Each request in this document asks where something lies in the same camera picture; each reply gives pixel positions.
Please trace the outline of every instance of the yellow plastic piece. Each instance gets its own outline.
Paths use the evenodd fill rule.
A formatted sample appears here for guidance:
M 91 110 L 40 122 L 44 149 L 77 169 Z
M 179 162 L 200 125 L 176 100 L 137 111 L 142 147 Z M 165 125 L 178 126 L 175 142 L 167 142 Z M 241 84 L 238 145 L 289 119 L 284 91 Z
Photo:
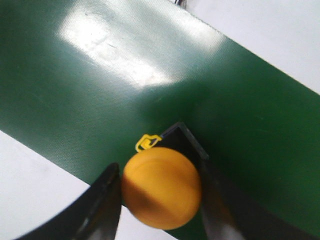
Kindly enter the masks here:
M 162 138 L 158 135 L 148 135 L 145 134 L 142 136 L 142 138 L 136 143 L 135 145 L 135 150 L 137 152 L 141 152 L 142 150 L 145 149 L 150 149 L 154 145 L 157 144 L 157 142 L 161 141 Z
M 121 190 L 138 220 L 163 230 L 186 224 L 201 201 L 196 168 L 184 155 L 166 147 L 135 154 L 124 167 Z

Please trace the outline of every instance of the green textured surface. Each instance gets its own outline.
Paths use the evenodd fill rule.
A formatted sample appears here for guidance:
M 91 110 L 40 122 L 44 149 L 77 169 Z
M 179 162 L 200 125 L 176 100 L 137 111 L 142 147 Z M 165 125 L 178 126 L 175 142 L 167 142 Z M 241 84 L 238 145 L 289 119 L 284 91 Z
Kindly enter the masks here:
M 319 106 L 167 1 L 0 2 L 0 129 L 87 183 L 183 121 L 239 187 L 320 237 Z

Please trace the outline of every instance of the yellow clip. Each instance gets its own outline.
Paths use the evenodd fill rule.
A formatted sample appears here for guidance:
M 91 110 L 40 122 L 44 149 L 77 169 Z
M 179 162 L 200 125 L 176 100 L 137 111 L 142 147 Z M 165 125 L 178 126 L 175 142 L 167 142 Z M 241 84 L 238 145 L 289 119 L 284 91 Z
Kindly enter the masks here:
M 135 150 L 137 152 L 141 152 L 142 150 L 145 149 L 150 149 L 152 148 L 154 145 L 157 144 L 157 142 L 161 141 L 162 138 L 158 135 L 148 135 L 145 134 L 142 136 L 142 138 L 136 143 L 135 145 Z

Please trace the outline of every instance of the white floor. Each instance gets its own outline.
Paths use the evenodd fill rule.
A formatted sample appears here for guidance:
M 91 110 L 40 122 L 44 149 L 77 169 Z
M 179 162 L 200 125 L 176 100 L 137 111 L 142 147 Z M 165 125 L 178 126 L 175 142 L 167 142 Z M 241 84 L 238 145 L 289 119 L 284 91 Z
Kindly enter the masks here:
M 192 14 L 320 94 L 320 1 L 187 1 Z M 88 187 L 1 131 L 0 166 L 1 240 L 42 224 Z M 123 208 L 117 240 L 149 239 L 174 238 Z

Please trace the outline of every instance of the orange ball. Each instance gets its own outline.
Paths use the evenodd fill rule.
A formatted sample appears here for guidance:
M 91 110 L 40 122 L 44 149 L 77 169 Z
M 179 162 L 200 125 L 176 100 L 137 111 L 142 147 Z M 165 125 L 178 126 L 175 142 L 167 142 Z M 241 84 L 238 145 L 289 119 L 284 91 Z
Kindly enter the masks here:
M 153 147 L 135 154 L 123 170 L 121 190 L 131 213 L 150 227 L 181 227 L 197 213 L 201 181 L 181 153 Z

